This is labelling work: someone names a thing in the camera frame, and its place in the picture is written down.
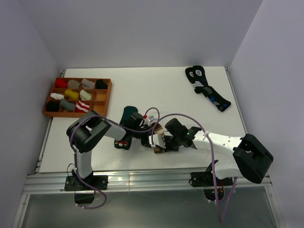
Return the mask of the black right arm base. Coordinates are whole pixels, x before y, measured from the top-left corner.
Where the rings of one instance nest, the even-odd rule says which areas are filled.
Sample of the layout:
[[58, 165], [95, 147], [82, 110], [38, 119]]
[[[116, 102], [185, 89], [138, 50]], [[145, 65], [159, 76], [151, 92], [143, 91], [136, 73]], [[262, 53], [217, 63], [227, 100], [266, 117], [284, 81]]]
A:
[[[211, 189], [204, 190], [204, 195], [208, 200], [214, 201], [215, 191], [213, 186], [213, 176], [211, 172], [200, 171], [200, 172], [192, 172], [191, 178], [189, 180], [189, 184], [192, 187], [211, 187]], [[232, 186], [233, 180], [232, 178], [218, 179], [216, 178], [216, 184], [218, 189], [218, 199], [222, 200], [224, 198], [225, 186]]]

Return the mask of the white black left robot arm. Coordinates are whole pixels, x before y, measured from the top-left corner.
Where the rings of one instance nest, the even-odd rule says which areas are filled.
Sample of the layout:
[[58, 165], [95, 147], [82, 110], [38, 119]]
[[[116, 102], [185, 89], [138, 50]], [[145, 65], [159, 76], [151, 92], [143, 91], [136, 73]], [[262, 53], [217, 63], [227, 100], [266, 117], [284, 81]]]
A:
[[128, 149], [132, 138], [141, 139], [144, 144], [147, 144], [151, 129], [144, 123], [144, 117], [137, 112], [118, 124], [100, 116], [95, 111], [90, 111], [71, 124], [66, 134], [74, 151], [76, 185], [82, 190], [92, 186], [92, 150], [103, 137], [114, 139], [114, 146], [118, 148]]

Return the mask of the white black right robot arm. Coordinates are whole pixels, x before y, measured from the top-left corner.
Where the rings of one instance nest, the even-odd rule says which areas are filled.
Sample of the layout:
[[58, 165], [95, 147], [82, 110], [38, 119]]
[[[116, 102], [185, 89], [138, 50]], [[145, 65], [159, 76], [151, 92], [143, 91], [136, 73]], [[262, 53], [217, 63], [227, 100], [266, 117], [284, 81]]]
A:
[[188, 129], [176, 118], [171, 119], [165, 128], [171, 134], [164, 137], [165, 149], [169, 152], [177, 151], [181, 146], [214, 152], [214, 168], [205, 175], [210, 185], [240, 176], [260, 184], [274, 161], [268, 149], [248, 133], [243, 137], [232, 137], [195, 126]]

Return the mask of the brown striped sock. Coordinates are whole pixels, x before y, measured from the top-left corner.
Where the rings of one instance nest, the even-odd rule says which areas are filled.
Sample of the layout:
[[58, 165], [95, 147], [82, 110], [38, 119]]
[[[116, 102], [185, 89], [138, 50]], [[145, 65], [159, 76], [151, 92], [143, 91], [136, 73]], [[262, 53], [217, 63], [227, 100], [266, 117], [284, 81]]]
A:
[[152, 123], [152, 127], [155, 126], [154, 129], [154, 134], [153, 134], [153, 151], [155, 154], [160, 154], [164, 153], [165, 149], [165, 142], [163, 140], [163, 134], [164, 134], [164, 129], [163, 127], [158, 123]]

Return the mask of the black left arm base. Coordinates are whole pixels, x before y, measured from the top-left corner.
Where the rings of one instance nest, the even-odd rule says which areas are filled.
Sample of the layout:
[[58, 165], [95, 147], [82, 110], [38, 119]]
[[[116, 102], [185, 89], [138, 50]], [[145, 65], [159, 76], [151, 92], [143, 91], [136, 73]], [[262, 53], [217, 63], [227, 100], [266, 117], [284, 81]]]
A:
[[[107, 175], [91, 175], [84, 179], [84, 181], [99, 190], [106, 190], [108, 184]], [[67, 176], [65, 186], [65, 192], [74, 192], [74, 201], [77, 204], [91, 204], [95, 199], [96, 190], [90, 188], [81, 182], [77, 176]]]

